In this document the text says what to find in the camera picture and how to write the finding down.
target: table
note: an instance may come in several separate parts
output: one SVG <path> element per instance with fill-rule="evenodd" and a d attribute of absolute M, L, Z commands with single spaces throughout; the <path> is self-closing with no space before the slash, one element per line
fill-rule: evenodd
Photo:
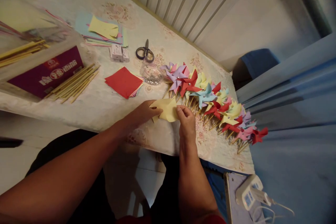
<path fill-rule="evenodd" d="M 159 67 L 170 61 L 182 64 L 190 69 L 195 67 L 215 82 L 229 88 L 230 96 L 237 100 L 231 75 L 220 65 L 206 57 L 194 46 L 164 26 L 155 17 L 139 7 L 132 0 L 26 0 L 39 7 L 48 9 L 74 26 L 76 13 L 81 10 L 92 12 L 98 17 L 117 20 L 127 28 L 129 63 L 115 63 L 109 59 L 108 48 L 83 44 L 85 64 L 101 65 L 99 74 L 85 89 L 76 102 L 60 104 L 46 99 L 32 103 L 7 94 L 0 94 L 0 109 L 37 119 L 61 122 L 69 126 L 100 132 L 121 119 L 144 100 L 161 99 L 168 85 L 145 84 L 139 95 L 126 100 L 104 83 L 104 78 L 115 73 L 121 66 L 138 73 L 141 61 L 135 56 L 135 50 L 149 39 L 149 47 L 155 54 L 154 63 Z M 237 147 L 229 146 L 223 135 L 217 136 L 215 130 L 209 131 L 196 119 L 197 147 L 200 158 L 221 167 L 242 173 L 254 173 L 249 147 L 237 155 Z M 169 155 L 179 152 L 179 122 L 169 123 L 159 120 L 155 125 L 149 121 L 136 129 L 128 137 L 128 142 L 144 148 Z"/>

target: forearm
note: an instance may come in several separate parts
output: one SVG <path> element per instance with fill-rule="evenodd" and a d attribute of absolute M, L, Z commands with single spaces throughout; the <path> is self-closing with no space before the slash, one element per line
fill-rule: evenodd
<path fill-rule="evenodd" d="M 197 154 L 195 141 L 180 140 L 178 193 L 182 217 L 200 223 L 209 214 L 219 214 L 217 203 Z"/>
<path fill-rule="evenodd" d="M 116 150 L 119 121 L 36 170 L 0 196 L 0 212 L 24 222 L 64 222 Z"/>

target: floor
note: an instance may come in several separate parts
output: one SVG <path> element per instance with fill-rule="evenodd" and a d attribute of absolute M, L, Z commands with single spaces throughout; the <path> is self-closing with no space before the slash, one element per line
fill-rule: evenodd
<path fill-rule="evenodd" d="M 24 178 L 39 151 L 50 141 L 75 130 L 4 111 L 0 111 L 0 122 L 0 136 L 24 140 L 19 147 L 0 148 L 0 194 Z M 123 145 L 107 161 L 104 172 L 109 203 L 120 218 L 142 216 L 143 206 L 152 206 L 166 168 L 156 160 L 155 152 Z"/>

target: white cable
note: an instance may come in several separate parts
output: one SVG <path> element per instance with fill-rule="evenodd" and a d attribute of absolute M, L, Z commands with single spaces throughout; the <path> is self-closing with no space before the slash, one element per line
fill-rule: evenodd
<path fill-rule="evenodd" d="M 274 204 L 279 205 L 279 206 L 281 206 L 281 207 L 287 209 L 288 211 L 292 212 L 292 213 L 293 213 L 293 216 L 295 216 L 295 213 L 294 213 L 294 211 L 293 211 L 292 209 L 290 209 L 290 208 L 288 208 L 288 207 L 286 207 L 286 206 L 284 206 L 284 205 L 281 205 L 281 204 L 279 204 L 279 203 L 276 203 L 273 199 L 272 199 L 272 202 L 273 202 Z M 273 216 L 272 216 L 272 217 L 264 218 L 263 220 L 255 221 L 255 220 L 254 220 L 254 216 L 255 216 L 255 214 L 256 214 L 256 211 L 257 211 L 258 209 L 260 209 L 260 208 L 264 208 L 264 209 L 267 209 L 267 210 L 271 211 L 271 212 L 273 213 Z M 251 216 L 252 221 L 253 221 L 253 223 L 255 223 L 255 224 L 258 224 L 258 223 L 269 223 L 269 224 L 274 224 L 274 221 L 275 221 L 276 218 L 284 218 L 284 217 L 285 217 L 284 215 L 275 215 L 275 212 L 274 212 L 272 209 L 270 209 L 270 208 L 268 208 L 268 207 L 265 207 L 265 206 L 258 206 L 258 207 L 256 207 L 255 210 L 253 211 L 252 216 Z"/>

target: purple box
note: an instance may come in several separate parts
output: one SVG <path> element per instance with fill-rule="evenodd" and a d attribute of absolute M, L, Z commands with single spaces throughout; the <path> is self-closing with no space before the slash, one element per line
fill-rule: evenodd
<path fill-rule="evenodd" d="M 39 98 L 44 98 L 54 88 L 84 67 L 77 46 L 52 58 L 8 83 L 13 84 Z"/>

